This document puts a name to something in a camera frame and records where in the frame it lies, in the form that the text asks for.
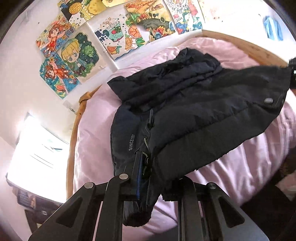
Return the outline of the black puffer jacket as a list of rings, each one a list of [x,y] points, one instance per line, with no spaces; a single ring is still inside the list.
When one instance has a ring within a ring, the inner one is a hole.
[[[114,174],[136,171],[136,201],[123,224],[149,222],[171,182],[263,133],[292,87],[292,68],[227,69],[209,54],[183,49],[175,59],[108,86],[121,100],[110,129]]]

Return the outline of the dark wooden cabinet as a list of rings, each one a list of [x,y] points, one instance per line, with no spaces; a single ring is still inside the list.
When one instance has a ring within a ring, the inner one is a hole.
[[[16,196],[17,203],[25,208],[30,231],[34,233],[63,203],[53,201],[22,189],[6,181]]]

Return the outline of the bright window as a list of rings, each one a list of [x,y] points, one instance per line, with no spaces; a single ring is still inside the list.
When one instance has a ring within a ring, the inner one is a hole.
[[[68,155],[69,144],[28,113],[21,122],[6,178],[18,188],[64,203]]]

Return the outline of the blue 2024 calendar poster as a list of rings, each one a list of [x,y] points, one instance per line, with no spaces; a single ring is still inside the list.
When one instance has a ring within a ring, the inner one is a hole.
[[[166,7],[173,17],[178,34],[200,30],[204,17],[196,0],[167,0]]]

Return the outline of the whale and flowers poster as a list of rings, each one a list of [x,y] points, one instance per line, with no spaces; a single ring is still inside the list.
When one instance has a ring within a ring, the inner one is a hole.
[[[175,33],[170,14],[162,1],[131,1],[124,7],[133,21],[149,32],[149,42]]]

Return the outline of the blond anime character poster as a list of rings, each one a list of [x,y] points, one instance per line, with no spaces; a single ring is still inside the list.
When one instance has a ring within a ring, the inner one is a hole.
[[[58,54],[81,83],[107,66],[91,36],[85,32],[74,34],[61,47]]]

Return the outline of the fruit juice drawing poster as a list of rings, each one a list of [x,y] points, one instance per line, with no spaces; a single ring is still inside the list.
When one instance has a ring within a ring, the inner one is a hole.
[[[88,25],[114,61],[135,54],[149,43],[148,33],[124,10],[101,13]]]

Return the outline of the red-haired girl poster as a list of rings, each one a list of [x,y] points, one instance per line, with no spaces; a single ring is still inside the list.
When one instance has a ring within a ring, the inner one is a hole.
[[[74,33],[74,28],[63,14],[60,14],[36,39],[36,45],[47,58],[57,52]]]

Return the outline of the blue cloth on wall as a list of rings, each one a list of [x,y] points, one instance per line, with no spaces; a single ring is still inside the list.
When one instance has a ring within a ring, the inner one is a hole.
[[[263,19],[263,26],[266,31],[268,39],[282,41],[283,35],[281,31],[281,27],[277,20],[274,20],[270,16],[266,16]]]

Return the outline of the wooden bed frame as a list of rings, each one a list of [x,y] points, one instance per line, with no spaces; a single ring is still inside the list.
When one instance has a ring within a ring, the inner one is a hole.
[[[286,66],[287,61],[282,60],[279,56],[276,54],[273,54],[269,51],[267,51],[264,48],[261,48],[255,44],[252,44],[250,42],[247,42],[245,40],[241,40],[232,36],[227,36],[224,34],[211,32],[211,31],[204,31],[200,36],[198,37],[205,37],[205,38],[212,38],[217,40],[223,40],[229,43],[234,44],[237,48],[242,50],[244,53],[246,53],[250,58],[255,60],[258,64],[271,64],[271,65],[277,65],[277,66]],[[153,53],[158,53],[155,51],[150,51],[148,56]],[[76,143],[77,143],[77,137],[78,137],[78,125],[81,121],[82,115],[85,112],[86,104],[91,97],[97,92],[97,90],[93,91],[92,93],[85,94],[80,99],[80,107],[79,112],[77,114],[74,126],[73,126],[73,132],[72,132],[72,140],[71,140],[71,152],[69,157],[69,164],[68,164],[68,184],[67,184],[67,191],[69,194],[71,193],[71,189],[73,188],[73,176],[74,176],[74,161],[75,161],[75,150],[76,150]]]

